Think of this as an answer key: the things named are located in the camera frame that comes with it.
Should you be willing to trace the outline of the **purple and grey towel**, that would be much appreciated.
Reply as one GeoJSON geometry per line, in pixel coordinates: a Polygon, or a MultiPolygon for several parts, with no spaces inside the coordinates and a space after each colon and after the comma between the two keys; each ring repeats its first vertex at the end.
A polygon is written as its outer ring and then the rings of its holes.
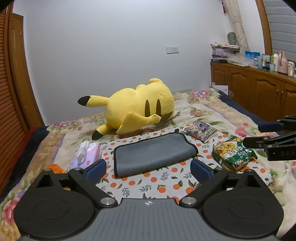
{"type": "Polygon", "coordinates": [[[113,153],[114,174],[117,177],[138,175],[187,160],[196,154],[197,147],[183,133],[167,133],[116,147],[113,153]]]}

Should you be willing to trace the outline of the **pink tissue pack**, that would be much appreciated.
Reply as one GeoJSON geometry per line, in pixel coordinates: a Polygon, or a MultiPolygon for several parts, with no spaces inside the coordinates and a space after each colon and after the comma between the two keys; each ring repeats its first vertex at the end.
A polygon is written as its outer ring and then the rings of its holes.
{"type": "Polygon", "coordinates": [[[85,169],[101,158],[99,142],[84,141],[79,145],[67,171],[74,168],[85,169]]]}

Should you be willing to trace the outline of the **orange print white cloth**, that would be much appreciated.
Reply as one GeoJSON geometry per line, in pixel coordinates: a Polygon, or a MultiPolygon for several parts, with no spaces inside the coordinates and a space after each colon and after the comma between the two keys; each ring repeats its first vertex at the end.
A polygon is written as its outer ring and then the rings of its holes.
{"type": "MultiPolygon", "coordinates": [[[[117,178],[115,176],[113,161],[113,151],[116,147],[135,143],[147,138],[162,136],[175,129],[176,128],[165,128],[161,131],[142,133],[140,135],[126,138],[114,136],[114,138],[111,139],[111,136],[107,136],[109,142],[100,143],[100,149],[102,152],[101,157],[106,161],[107,170],[96,186],[115,198],[118,202],[121,201],[122,198],[174,198],[179,202],[180,198],[194,191],[200,185],[191,174],[191,159],[179,161],[176,164],[154,171],[123,178],[117,178]]],[[[193,137],[188,137],[187,135],[186,138],[198,148],[198,160],[201,160],[211,168],[219,166],[212,158],[212,148],[215,144],[228,140],[229,137],[221,132],[217,132],[206,144],[203,144],[201,141],[193,137]]],[[[258,159],[252,159],[242,171],[247,169],[254,170],[268,186],[273,182],[272,175],[266,168],[257,162],[259,161],[259,157],[261,157],[259,154],[257,154],[257,156],[258,159]]]]}

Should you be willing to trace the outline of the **green instant noodle bag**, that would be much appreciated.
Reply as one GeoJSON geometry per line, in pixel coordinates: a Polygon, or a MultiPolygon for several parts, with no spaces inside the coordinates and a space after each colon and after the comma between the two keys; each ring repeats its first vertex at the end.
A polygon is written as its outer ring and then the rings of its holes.
{"type": "Polygon", "coordinates": [[[236,136],[214,145],[212,157],[224,169],[233,173],[241,171],[250,161],[257,160],[255,151],[246,148],[243,140],[236,136]]]}

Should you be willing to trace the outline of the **purple snack packet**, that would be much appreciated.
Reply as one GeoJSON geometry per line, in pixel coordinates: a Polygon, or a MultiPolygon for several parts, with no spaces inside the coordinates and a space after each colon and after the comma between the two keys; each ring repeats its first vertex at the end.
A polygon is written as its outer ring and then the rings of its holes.
{"type": "Polygon", "coordinates": [[[191,137],[194,137],[203,143],[208,142],[208,140],[210,140],[210,138],[217,132],[214,127],[202,121],[193,123],[185,128],[184,131],[191,137]]]}

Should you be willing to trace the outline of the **wooden sideboard cabinet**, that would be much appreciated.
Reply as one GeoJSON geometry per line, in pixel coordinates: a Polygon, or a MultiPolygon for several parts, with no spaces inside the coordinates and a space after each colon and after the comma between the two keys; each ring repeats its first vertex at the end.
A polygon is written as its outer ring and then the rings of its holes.
{"type": "Polygon", "coordinates": [[[226,63],[210,66],[212,82],[227,85],[235,102],[263,120],[295,115],[295,78],[226,63]]]}

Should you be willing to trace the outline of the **floral bed quilt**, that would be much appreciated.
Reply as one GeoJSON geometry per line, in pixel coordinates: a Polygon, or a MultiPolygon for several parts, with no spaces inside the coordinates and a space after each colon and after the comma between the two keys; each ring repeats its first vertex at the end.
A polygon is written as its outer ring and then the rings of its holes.
{"type": "MultiPolygon", "coordinates": [[[[196,121],[208,123],[227,137],[257,136],[260,118],[249,113],[224,93],[212,89],[192,92],[178,92],[175,98],[175,116],[158,127],[144,128],[132,136],[161,131],[165,128],[180,130],[196,121]]],[[[91,138],[93,131],[105,123],[102,113],[78,120],[55,123],[47,128],[48,135],[43,139],[34,154],[21,180],[1,199],[1,240],[18,240],[20,233],[14,222],[13,211],[16,204],[27,191],[38,174],[48,165],[57,164],[68,169],[79,145],[91,138]]],[[[100,143],[109,142],[116,137],[114,133],[105,135],[100,143]]],[[[262,150],[257,150],[261,166],[272,175],[269,188],[283,207],[285,216],[278,231],[282,237],[295,224],[295,162],[270,162],[262,150]]]]}

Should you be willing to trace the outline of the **yellow Pikachu plush toy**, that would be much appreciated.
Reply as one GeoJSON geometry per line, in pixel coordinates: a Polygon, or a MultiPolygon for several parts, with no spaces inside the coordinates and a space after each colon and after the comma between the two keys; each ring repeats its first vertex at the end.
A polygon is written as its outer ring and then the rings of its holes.
{"type": "Polygon", "coordinates": [[[93,140],[102,138],[111,130],[126,135],[165,122],[172,118],[175,109],[173,94],[158,78],[150,79],[147,85],[121,89],[110,97],[83,96],[78,103],[89,108],[106,107],[106,123],[93,132],[93,140]]]}

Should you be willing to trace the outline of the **white paper beside bed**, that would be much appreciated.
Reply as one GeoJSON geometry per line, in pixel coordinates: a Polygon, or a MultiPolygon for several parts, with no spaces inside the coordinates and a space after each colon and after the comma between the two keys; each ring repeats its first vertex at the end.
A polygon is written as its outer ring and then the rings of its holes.
{"type": "Polygon", "coordinates": [[[212,82],[212,87],[216,90],[222,91],[226,95],[229,95],[228,85],[217,85],[215,82],[212,82]]]}

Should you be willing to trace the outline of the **pink bottle on cabinet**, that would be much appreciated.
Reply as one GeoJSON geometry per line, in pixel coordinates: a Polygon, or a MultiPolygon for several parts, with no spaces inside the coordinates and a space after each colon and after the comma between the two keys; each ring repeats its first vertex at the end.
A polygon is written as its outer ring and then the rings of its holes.
{"type": "Polygon", "coordinates": [[[288,73],[288,60],[284,51],[280,51],[278,55],[278,72],[286,75],[288,73]]]}

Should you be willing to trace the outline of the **blue box on cabinet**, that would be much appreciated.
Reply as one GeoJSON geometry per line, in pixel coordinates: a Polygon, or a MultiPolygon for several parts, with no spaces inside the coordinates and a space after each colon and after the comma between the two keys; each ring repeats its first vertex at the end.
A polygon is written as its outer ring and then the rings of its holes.
{"type": "Polygon", "coordinates": [[[259,52],[245,51],[245,60],[250,66],[256,66],[258,64],[258,57],[260,57],[259,52]]]}

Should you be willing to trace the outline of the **wooden louvred wardrobe door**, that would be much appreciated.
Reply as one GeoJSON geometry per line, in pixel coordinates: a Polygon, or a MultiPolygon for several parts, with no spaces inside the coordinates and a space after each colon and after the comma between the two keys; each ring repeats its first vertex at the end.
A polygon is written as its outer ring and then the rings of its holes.
{"type": "Polygon", "coordinates": [[[1,11],[1,199],[21,180],[48,135],[30,82],[23,16],[1,11]]]}

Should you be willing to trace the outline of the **stack of papers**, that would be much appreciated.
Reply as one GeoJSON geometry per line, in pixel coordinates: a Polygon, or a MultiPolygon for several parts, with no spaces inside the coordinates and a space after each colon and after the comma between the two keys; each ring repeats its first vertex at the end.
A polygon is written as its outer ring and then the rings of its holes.
{"type": "Polygon", "coordinates": [[[238,45],[228,45],[219,44],[217,42],[212,42],[212,59],[213,63],[228,63],[228,58],[236,53],[240,52],[240,46],[238,45]]]}

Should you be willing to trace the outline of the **beige tied curtain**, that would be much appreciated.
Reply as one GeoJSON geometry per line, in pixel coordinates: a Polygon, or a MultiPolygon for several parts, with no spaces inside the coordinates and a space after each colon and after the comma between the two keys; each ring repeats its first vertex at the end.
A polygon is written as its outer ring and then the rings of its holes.
{"type": "Polygon", "coordinates": [[[229,15],[230,20],[233,25],[234,33],[236,34],[238,45],[240,46],[240,51],[249,51],[249,45],[245,31],[243,28],[243,21],[240,13],[240,8],[237,0],[222,0],[226,8],[226,13],[229,15]]]}

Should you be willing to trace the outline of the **white wall switch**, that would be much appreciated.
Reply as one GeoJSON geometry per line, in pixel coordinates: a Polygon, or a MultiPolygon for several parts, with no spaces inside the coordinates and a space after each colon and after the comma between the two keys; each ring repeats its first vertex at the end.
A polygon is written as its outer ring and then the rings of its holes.
{"type": "Polygon", "coordinates": [[[167,54],[178,54],[179,48],[178,47],[166,47],[167,54]]]}

